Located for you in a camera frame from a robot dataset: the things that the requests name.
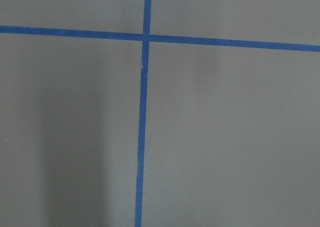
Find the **long blue tape strip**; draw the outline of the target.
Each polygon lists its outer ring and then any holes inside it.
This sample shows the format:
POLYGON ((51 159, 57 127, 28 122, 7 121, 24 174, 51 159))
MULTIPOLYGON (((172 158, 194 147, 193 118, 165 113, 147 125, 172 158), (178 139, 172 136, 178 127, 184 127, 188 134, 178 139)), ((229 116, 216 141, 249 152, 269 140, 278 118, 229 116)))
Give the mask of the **long blue tape strip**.
POLYGON ((144 164, 145 164, 145 141, 146 141, 146 118, 148 100, 148 73, 150 56, 150 31, 151 31, 152 0, 144 0, 143 7, 143 32, 140 72, 140 96, 139 96, 139 123, 137 142, 137 175, 135 191, 134 226, 142 226, 143 212, 143 188, 144 188, 144 164))

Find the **crossing blue tape strip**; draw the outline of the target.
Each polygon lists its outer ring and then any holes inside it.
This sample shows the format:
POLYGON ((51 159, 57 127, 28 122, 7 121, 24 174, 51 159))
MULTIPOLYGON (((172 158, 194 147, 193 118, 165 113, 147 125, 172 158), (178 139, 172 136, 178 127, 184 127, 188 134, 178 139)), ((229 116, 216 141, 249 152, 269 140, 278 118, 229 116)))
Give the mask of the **crossing blue tape strip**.
POLYGON ((320 51, 319 45, 312 45, 312 44, 281 43, 281 42, 236 40, 236 39, 221 39, 221 38, 202 38, 202 37, 155 35, 155 34, 151 34, 149 37, 145 38, 143 34, 139 34, 139 33, 75 30, 75 29, 61 29, 61 28, 2 25, 0 27, 0 32, 3 34, 58 36, 58 37, 72 37, 72 38, 125 40, 125 41, 138 41, 138 42, 142 42, 144 39, 146 39, 150 42, 155 42, 155 43, 223 46, 223 47, 239 47, 239 48, 254 48, 254 49, 302 51, 302 52, 315 52, 315 53, 318 53, 320 51))

